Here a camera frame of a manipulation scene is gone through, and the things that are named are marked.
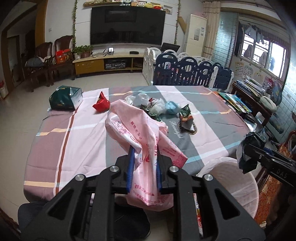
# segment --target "calendar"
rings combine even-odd
[[[244,73],[244,63],[241,61],[235,62],[235,76],[242,76]]]
[[[252,69],[252,67],[249,66],[249,65],[246,65],[244,67],[244,71],[243,71],[243,74],[242,75],[247,75],[249,77],[252,77],[252,75],[253,75],[253,69]]]

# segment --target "wooden tv cabinet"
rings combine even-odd
[[[105,69],[105,62],[108,59],[125,59],[127,61],[124,69]],[[75,64],[76,75],[89,74],[96,72],[108,72],[116,70],[142,70],[144,54],[114,53],[113,55],[88,57],[73,61]]]

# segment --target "red snack bag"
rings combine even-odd
[[[93,108],[95,108],[98,112],[104,112],[106,110],[109,110],[110,101],[106,99],[103,92],[100,93],[100,97],[97,103],[93,105]]]

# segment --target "wooden desk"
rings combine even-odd
[[[265,126],[267,122],[269,121],[269,118],[272,116],[272,113],[267,111],[263,105],[260,104],[260,102],[256,99],[254,99],[253,96],[251,96],[249,93],[241,89],[236,83],[232,84],[232,91],[231,94],[236,94],[241,97],[242,100],[246,101],[247,103],[252,106],[252,115],[256,116],[258,112],[262,114],[262,116],[265,118],[262,126]]]

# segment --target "shelf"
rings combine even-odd
[[[120,6],[121,1],[119,2],[100,2],[100,3],[89,3],[85,2],[83,7],[99,7],[99,6]]]
[[[131,68],[124,68],[124,69],[105,69],[105,71],[115,71],[115,70],[131,70]]]
[[[105,59],[105,58],[143,58],[144,54],[129,54],[129,53],[116,53],[113,55],[106,55],[106,56],[98,56],[98,57],[87,57],[87,58],[81,58],[81,59],[76,59],[73,61],[73,63],[78,63],[78,62],[84,62],[84,61],[89,61],[89,60],[96,60],[96,59]]]

